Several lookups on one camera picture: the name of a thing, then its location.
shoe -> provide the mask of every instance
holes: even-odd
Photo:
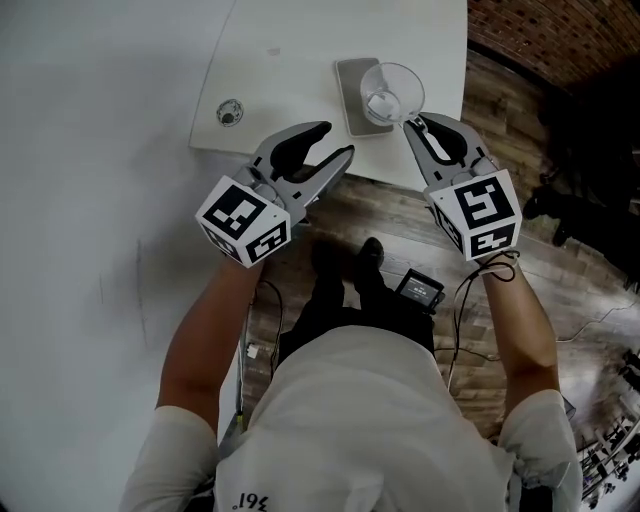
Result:
[[[562,247],[567,243],[567,240],[569,240],[569,238],[571,238],[571,235],[567,231],[566,225],[564,224],[564,222],[560,221],[560,225],[558,226],[558,229],[556,229],[551,243],[556,247]]]
[[[318,240],[311,248],[311,266],[316,275],[340,274],[338,256],[331,243]]]
[[[552,203],[551,198],[555,192],[549,187],[539,187],[533,191],[531,198],[525,203],[522,209],[522,216],[525,219],[535,219],[540,215],[548,214],[548,209]]]
[[[384,261],[384,248],[377,238],[369,238],[356,256],[356,265],[374,265],[380,270]]]
[[[522,209],[522,216],[525,219],[535,219],[542,215],[540,208],[538,207],[538,200],[536,198],[535,192],[533,196],[525,203],[524,208]]]

white wall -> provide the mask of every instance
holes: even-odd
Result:
[[[237,161],[187,142],[230,7],[0,1],[0,501],[10,512],[117,507],[170,337],[217,261],[192,216]]]

brick wall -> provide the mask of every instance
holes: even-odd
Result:
[[[640,53],[640,14],[631,4],[469,0],[469,39],[565,88]]]

white t-shirt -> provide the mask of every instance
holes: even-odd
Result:
[[[429,352],[350,326],[278,368],[222,461],[204,420],[157,409],[120,511],[182,511],[194,491],[220,511],[518,510],[523,479],[557,486],[554,510],[578,510],[582,477],[558,392],[519,404],[496,447],[461,416]]]

white cable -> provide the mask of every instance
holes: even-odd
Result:
[[[556,340],[556,343],[571,343],[572,341],[575,341],[576,338],[578,336],[580,336],[582,334],[582,332],[589,327],[590,325],[593,324],[601,324],[602,322],[604,322],[607,317],[613,313],[614,311],[625,311],[627,309],[631,309],[633,306],[635,306],[638,303],[638,301],[633,301],[633,303],[631,303],[628,306],[625,306],[623,308],[611,308],[606,315],[604,315],[600,320],[591,320],[590,322],[587,322],[586,324],[584,324],[582,327],[580,327],[580,329],[578,330],[578,332],[576,332],[571,338],[564,338],[564,339],[560,339],[558,338]]]

